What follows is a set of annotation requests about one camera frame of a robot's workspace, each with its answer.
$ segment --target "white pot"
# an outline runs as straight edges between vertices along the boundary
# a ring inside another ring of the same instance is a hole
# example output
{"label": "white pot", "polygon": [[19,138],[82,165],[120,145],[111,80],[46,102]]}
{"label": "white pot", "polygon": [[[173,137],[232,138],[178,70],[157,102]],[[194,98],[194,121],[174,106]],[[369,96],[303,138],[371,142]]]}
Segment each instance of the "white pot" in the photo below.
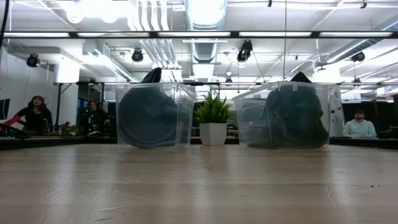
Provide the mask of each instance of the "white pot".
{"label": "white pot", "polygon": [[206,123],[200,124],[201,143],[207,146],[219,146],[225,143],[226,124]]}

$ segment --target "desk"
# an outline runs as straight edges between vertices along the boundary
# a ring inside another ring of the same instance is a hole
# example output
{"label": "desk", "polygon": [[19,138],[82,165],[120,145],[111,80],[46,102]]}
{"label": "desk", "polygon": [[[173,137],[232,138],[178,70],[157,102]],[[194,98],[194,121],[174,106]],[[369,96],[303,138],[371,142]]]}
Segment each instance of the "desk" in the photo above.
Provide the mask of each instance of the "desk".
{"label": "desk", "polygon": [[383,149],[398,149],[398,139],[350,139],[330,138],[330,144],[341,146],[377,147]]}
{"label": "desk", "polygon": [[74,145],[0,151],[0,223],[396,223],[398,152]]}

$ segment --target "man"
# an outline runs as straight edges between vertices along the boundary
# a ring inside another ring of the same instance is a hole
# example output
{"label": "man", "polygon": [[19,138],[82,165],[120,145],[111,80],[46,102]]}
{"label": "man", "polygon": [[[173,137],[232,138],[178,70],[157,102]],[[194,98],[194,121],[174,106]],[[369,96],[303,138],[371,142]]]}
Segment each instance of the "man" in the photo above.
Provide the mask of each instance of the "man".
{"label": "man", "polygon": [[350,138],[375,138],[376,131],[372,122],[364,119],[363,110],[357,110],[352,121],[348,121],[344,127],[343,136]]}

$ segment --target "light blue shirt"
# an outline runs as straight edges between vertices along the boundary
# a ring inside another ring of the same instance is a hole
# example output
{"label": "light blue shirt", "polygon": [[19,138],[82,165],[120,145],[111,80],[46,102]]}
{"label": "light blue shirt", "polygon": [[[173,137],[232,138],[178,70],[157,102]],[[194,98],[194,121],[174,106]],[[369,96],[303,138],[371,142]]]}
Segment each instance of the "light blue shirt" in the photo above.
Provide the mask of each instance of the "light blue shirt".
{"label": "light blue shirt", "polygon": [[375,138],[376,131],[374,130],[372,122],[366,121],[364,119],[362,122],[358,123],[355,119],[353,119],[352,121],[348,121],[346,123],[343,131],[343,136],[351,138]]}

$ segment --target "dark green object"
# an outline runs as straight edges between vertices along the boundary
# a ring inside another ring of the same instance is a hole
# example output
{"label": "dark green object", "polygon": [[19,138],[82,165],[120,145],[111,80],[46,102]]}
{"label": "dark green object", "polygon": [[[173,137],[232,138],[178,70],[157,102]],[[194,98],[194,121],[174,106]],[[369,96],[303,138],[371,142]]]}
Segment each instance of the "dark green object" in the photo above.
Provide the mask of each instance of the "dark green object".
{"label": "dark green object", "polygon": [[[310,82],[303,73],[292,80]],[[315,88],[297,84],[282,85],[269,93],[261,121],[267,125],[249,127],[249,146],[274,148],[318,148],[329,140],[321,117],[323,111]]]}
{"label": "dark green object", "polygon": [[[162,69],[155,68],[142,83],[158,83]],[[141,148],[175,145],[178,109],[174,100],[160,86],[131,88],[118,109],[118,135],[132,146]]]}

